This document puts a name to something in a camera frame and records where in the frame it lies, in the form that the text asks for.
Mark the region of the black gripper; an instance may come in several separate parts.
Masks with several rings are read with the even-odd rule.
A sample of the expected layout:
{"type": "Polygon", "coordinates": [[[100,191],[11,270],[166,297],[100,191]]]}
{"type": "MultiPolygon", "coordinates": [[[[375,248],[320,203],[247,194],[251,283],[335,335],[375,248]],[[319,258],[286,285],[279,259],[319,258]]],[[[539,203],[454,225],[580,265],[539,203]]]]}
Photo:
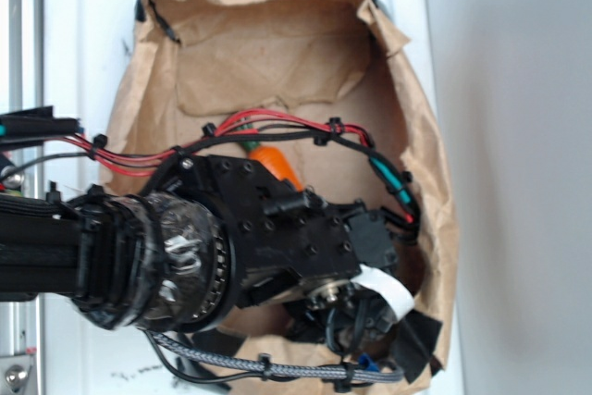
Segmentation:
{"type": "Polygon", "coordinates": [[[406,288],[393,309],[386,300],[394,289],[392,277],[399,267],[398,249],[416,241],[416,231],[385,207],[348,219],[349,236],[364,272],[338,288],[337,300],[317,295],[310,302],[285,305],[294,318],[287,338],[301,343],[323,343],[335,354],[358,356],[379,341],[413,309],[413,296],[406,288]]]}

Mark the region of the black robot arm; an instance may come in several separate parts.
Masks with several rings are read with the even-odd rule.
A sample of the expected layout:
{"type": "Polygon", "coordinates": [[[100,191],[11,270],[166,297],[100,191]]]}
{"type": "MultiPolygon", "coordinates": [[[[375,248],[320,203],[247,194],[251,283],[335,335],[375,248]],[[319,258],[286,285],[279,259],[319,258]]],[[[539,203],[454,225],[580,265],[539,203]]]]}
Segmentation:
{"type": "Polygon", "coordinates": [[[254,160],[193,156],[158,169],[141,192],[94,186],[65,201],[1,199],[1,298],[53,293],[96,326],[198,334],[223,328],[356,347],[397,312],[364,288],[393,274],[418,234],[417,207],[377,160],[404,215],[362,201],[331,204],[254,160]]]}

